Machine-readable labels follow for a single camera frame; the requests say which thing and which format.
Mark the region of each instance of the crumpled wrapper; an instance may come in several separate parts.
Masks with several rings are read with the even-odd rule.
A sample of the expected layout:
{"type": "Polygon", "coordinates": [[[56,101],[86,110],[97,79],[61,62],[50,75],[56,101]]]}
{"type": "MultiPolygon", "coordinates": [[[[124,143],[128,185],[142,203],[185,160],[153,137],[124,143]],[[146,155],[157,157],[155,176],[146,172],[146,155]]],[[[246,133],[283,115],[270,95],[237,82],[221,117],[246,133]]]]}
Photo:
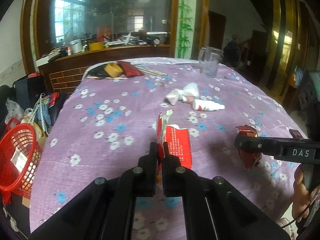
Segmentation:
{"type": "MultiPolygon", "coordinates": [[[[245,135],[249,137],[257,137],[258,132],[255,128],[249,126],[249,125],[243,125],[243,126],[237,126],[239,129],[240,135],[245,135]]],[[[252,169],[254,166],[257,166],[259,164],[259,161],[261,160],[262,156],[261,153],[248,153],[243,150],[238,150],[240,158],[244,164],[244,167],[247,170],[252,169]]]]}
{"type": "Polygon", "coordinates": [[[192,101],[197,97],[199,97],[198,86],[195,83],[190,83],[186,85],[182,90],[172,90],[169,94],[166,95],[165,98],[167,98],[170,104],[174,106],[178,101],[191,104],[192,101]]]}

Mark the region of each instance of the human hand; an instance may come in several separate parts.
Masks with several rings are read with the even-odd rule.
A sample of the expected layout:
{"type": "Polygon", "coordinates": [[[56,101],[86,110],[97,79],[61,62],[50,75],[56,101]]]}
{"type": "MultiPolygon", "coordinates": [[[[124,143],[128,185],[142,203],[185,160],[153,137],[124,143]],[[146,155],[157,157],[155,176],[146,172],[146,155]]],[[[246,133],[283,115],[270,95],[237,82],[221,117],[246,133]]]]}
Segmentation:
{"type": "MultiPolygon", "coordinates": [[[[305,208],[310,204],[310,200],[314,197],[317,190],[320,189],[320,185],[315,188],[311,194],[309,191],[306,190],[306,187],[302,183],[303,180],[303,170],[302,166],[299,165],[299,167],[296,169],[294,173],[294,183],[293,183],[293,189],[294,194],[292,197],[292,217],[297,218],[301,212],[305,210],[305,208]]],[[[297,222],[300,222],[302,218],[306,218],[309,215],[310,210],[307,209],[302,216],[297,218],[297,222]]]]}

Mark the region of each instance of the white plastic bag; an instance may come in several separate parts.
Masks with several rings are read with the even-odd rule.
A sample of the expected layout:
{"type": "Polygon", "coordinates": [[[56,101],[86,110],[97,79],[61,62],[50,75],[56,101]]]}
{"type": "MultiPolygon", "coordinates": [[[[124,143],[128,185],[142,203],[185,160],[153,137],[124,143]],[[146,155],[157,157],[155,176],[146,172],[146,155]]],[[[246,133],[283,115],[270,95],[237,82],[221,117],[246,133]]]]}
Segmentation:
{"type": "Polygon", "coordinates": [[[186,85],[182,90],[172,90],[169,94],[166,95],[166,98],[173,106],[177,103],[178,100],[191,104],[192,101],[197,97],[199,97],[199,89],[197,84],[195,83],[186,85]]]}
{"type": "Polygon", "coordinates": [[[14,117],[17,118],[19,122],[24,118],[24,111],[17,102],[7,99],[5,105],[8,109],[8,114],[4,119],[5,124],[8,124],[8,122],[14,117]]]}

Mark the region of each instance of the finger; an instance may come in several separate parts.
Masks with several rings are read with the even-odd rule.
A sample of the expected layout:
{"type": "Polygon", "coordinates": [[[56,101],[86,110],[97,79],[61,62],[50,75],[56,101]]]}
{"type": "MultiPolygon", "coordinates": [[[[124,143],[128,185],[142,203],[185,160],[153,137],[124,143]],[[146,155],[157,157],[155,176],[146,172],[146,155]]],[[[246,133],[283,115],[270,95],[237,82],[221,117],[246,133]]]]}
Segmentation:
{"type": "Polygon", "coordinates": [[[310,194],[306,190],[304,184],[293,185],[294,194],[292,196],[292,202],[296,205],[308,205],[310,203],[310,194]]]}
{"type": "Polygon", "coordinates": [[[302,182],[303,180],[303,170],[302,166],[299,165],[296,171],[294,172],[294,182],[298,185],[302,182]]]}
{"type": "MultiPolygon", "coordinates": [[[[291,214],[292,214],[292,217],[294,218],[294,219],[297,219],[297,221],[299,222],[299,215],[301,214],[301,212],[303,212],[304,210],[305,210],[305,208],[307,207],[308,205],[297,205],[297,204],[295,204],[295,203],[293,203],[293,205],[292,205],[292,212],[291,212],[291,214]]],[[[303,215],[302,215],[302,217],[307,217],[308,216],[308,214],[309,214],[309,209],[307,209],[304,213],[303,213],[303,215]]]]}

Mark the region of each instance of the green bamboo painting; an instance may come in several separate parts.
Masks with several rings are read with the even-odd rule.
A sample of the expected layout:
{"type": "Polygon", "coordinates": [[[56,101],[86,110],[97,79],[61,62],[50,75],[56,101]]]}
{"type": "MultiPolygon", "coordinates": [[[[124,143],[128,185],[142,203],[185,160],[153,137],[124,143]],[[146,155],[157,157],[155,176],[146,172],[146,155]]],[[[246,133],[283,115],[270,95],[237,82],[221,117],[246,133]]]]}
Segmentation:
{"type": "Polygon", "coordinates": [[[194,10],[190,7],[190,2],[195,0],[180,0],[179,22],[178,22],[178,58],[185,58],[187,52],[191,50],[190,33],[193,33],[194,10]]]}

